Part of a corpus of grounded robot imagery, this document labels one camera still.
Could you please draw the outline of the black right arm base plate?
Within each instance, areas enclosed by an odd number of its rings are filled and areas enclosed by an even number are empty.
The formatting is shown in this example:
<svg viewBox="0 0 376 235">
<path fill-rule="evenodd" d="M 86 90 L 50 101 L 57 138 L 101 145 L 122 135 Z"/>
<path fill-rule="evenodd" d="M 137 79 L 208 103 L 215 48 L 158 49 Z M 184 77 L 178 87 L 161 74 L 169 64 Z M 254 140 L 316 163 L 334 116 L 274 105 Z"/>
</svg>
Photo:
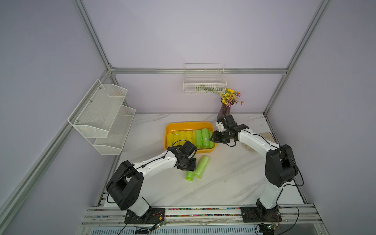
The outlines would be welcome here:
<svg viewBox="0 0 376 235">
<path fill-rule="evenodd" d="M 282 222 L 282 218 L 277 206 L 271 209 L 259 207 L 241 207 L 241 216 L 244 223 L 272 223 Z"/>
</svg>

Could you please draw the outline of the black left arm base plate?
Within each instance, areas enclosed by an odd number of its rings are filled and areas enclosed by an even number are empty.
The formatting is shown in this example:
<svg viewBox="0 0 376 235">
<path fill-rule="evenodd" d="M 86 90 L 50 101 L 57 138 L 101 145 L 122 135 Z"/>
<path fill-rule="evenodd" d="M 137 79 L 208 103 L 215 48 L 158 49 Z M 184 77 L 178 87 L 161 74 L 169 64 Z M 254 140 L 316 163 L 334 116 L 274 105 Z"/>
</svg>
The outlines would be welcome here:
<svg viewBox="0 0 376 235">
<path fill-rule="evenodd" d="M 125 224 L 157 224 L 164 221 L 165 208 L 150 208 L 144 215 L 138 216 L 128 210 L 125 216 Z"/>
</svg>

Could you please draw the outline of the green trash bag roll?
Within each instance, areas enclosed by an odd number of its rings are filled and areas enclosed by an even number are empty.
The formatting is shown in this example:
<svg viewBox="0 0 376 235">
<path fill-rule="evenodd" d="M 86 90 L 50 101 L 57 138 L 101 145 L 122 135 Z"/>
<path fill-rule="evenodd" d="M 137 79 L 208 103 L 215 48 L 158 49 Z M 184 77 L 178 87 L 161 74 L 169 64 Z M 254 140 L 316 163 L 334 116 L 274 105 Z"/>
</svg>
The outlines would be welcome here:
<svg viewBox="0 0 376 235">
<path fill-rule="evenodd" d="M 214 148 L 215 147 L 215 143 L 212 141 L 212 134 L 213 134 L 213 132 L 212 131 L 209 131 L 209 149 L 212 149 L 212 148 Z"/>
<path fill-rule="evenodd" d="M 209 148 L 210 147 L 210 132 L 207 128 L 203 128 L 202 132 L 202 139 L 203 139 L 203 147 Z"/>
<path fill-rule="evenodd" d="M 194 171 L 187 171 L 187 174 L 186 174 L 186 180 L 187 181 L 193 181 L 194 177 L 195 177 Z"/>
<path fill-rule="evenodd" d="M 209 158 L 209 156 L 204 155 L 204 156 L 201 158 L 201 160 L 200 160 L 200 162 L 199 162 L 199 164 L 198 164 L 198 166 L 197 166 L 197 168 L 196 168 L 196 170 L 195 170 L 195 173 L 194 173 L 194 174 L 195 174 L 195 177 L 196 177 L 196 178 L 198 178 L 198 179 L 202 179 L 203 174 L 204 174 L 206 168 L 208 167 L 209 163 L 210 163 L 210 158 Z"/>
<path fill-rule="evenodd" d="M 195 130 L 194 131 L 194 144 L 197 147 L 197 149 L 203 148 L 203 138 L 202 138 L 202 131 L 201 130 Z"/>
</svg>

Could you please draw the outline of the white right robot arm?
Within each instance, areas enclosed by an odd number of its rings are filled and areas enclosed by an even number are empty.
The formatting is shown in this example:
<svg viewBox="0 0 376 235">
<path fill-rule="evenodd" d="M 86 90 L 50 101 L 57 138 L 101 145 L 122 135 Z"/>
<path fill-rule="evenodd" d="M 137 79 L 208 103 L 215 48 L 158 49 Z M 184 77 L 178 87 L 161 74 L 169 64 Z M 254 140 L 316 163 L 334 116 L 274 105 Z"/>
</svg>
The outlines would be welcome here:
<svg viewBox="0 0 376 235">
<path fill-rule="evenodd" d="M 264 220 L 277 213 L 277 202 L 285 186 L 289 185 L 299 173 L 292 149 L 287 146 L 273 144 L 259 134 L 246 130 L 214 131 L 211 141 L 228 145 L 230 140 L 251 147 L 265 158 L 264 174 L 267 184 L 256 202 L 256 216 Z"/>
</svg>

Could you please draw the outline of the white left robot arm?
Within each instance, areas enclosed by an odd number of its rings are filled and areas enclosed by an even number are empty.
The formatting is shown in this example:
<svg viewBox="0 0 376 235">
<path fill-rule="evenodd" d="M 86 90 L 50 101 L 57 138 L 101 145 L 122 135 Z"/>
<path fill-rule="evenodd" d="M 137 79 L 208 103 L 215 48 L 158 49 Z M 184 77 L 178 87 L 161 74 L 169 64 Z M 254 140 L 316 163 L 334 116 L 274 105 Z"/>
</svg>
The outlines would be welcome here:
<svg viewBox="0 0 376 235">
<path fill-rule="evenodd" d="M 184 146 L 169 147 L 162 154 L 146 161 L 122 162 L 106 185 L 106 202 L 139 218 L 151 218 L 153 208 L 140 196 L 144 181 L 174 167 L 181 171 L 194 172 L 196 153 L 196 146 L 186 143 Z"/>
</svg>

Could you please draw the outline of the yellow trash bag roll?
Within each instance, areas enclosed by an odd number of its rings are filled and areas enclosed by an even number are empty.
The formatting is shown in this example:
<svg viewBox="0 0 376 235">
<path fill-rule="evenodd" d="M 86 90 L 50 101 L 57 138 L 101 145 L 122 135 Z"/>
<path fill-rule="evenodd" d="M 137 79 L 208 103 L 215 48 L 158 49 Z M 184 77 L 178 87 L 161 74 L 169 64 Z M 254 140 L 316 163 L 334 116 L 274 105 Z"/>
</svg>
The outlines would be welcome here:
<svg viewBox="0 0 376 235">
<path fill-rule="evenodd" d="M 194 144 L 193 132 L 191 130 L 186 131 L 186 140 Z"/>
<path fill-rule="evenodd" d="M 180 137 L 179 137 L 179 131 L 173 132 L 173 146 L 177 146 L 179 144 Z"/>
<path fill-rule="evenodd" d="M 183 142 L 187 140 L 186 131 L 179 131 L 179 140 Z"/>
<path fill-rule="evenodd" d="M 172 133 L 167 133 L 166 144 L 167 144 L 167 147 L 173 146 L 173 134 Z"/>
</svg>

